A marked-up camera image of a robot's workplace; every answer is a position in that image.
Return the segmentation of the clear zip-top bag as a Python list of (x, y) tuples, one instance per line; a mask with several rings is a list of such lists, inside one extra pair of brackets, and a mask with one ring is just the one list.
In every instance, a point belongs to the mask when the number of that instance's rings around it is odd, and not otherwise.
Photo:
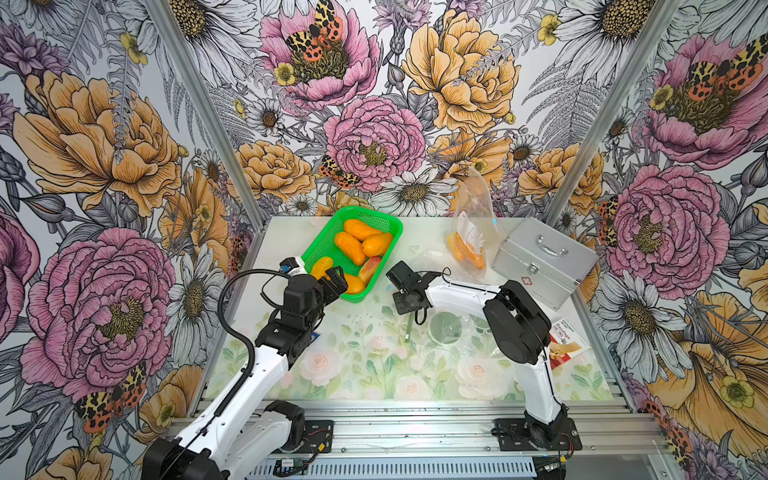
[(381, 308), (385, 326), (405, 352), (406, 367), (435, 379), (446, 371), (450, 376), (462, 364), (491, 361), (511, 366), (496, 346), (488, 322), (478, 316), (454, 313), (445, 308), (399, 314), (392, 299)]
[(452, 210), (452, 226), (446, 239), (451, 233), (457, 232), (468, 246), (484, 254), (486, 266), (483, 270), (476, 270), (454, 258), (467, 275), (480, 280), (485, 276), (491, 257), (499, 245), (497, 218), (488, 185), (479, 171), (469, 167), (459, 179), (458, 185), (456, 203)]

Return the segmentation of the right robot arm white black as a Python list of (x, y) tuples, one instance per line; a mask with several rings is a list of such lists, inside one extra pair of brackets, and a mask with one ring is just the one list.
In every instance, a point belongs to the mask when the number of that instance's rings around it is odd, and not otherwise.
[(550, 365), (552, 323), (522, 284), (461, 283), (449, 279), (446, 271), (417, 272), (403, 261), (386, 277), (395, 288), (393, 300), (401, 315), (436, 308), (484, 318), (497, 348), (517, 365), (529, 441), (538, 449), (558, 446), (565, 438), (568, 408), (558, 397)]

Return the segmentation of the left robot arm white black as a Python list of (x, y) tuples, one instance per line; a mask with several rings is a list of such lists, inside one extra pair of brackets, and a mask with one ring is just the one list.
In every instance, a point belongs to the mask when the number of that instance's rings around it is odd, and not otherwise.
[(274, 305), (257, 337), (250, 339), (227, 320), (220, 321), (225, 332), (246, 347), (240, 373), (173, 439), (151, 444), (142, 478), (245, 479), (274, 451), (295, 450), (306, 441), (301, 407), (286, 401), (274, 401), (265, 409), (259, 405), (315, 340), (326, 306), (344, 294), (348, 284), (340, 267), (315, 277), (294, 258), (265, 273), (287, 284), (282, 302)]

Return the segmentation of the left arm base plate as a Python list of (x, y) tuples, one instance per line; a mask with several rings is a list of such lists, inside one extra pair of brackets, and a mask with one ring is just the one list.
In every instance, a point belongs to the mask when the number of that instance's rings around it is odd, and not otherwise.
[(278, 448), (273, 454), (329, 454), (332, 451), (334, 428), (333, 420), (307, 420), (298, 443), (292, 449)]

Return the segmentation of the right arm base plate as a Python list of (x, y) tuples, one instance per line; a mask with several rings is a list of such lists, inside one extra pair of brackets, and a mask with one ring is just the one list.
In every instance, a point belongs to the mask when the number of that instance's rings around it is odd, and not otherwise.
[(566, 418), (557, 428), (529, 422), (524, 418), (496, 419), (491, 435), (494, 436), (501, 451), (544, 452), (560, 451), (572, 453), (583, 449), (576, 425), (571, 418)]

